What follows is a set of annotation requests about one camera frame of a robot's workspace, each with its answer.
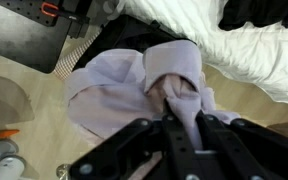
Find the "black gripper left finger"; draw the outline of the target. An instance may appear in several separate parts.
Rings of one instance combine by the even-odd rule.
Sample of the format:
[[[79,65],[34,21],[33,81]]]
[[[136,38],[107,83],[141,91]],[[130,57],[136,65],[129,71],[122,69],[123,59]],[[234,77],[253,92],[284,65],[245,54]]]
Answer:
[[[171,180],[198,180],[190,140],[167,101],[163,102],[162,127],[166,138],[164,157]]]

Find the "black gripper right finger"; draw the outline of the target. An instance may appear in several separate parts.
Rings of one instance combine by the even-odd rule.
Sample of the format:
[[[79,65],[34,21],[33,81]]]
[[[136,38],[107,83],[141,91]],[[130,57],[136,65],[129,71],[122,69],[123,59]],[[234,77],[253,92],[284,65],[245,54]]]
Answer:
[[[213,115],[199,112],[196,122],[204,150],[215,158],[214,179],[248,180],[247,149],[239,137]]]

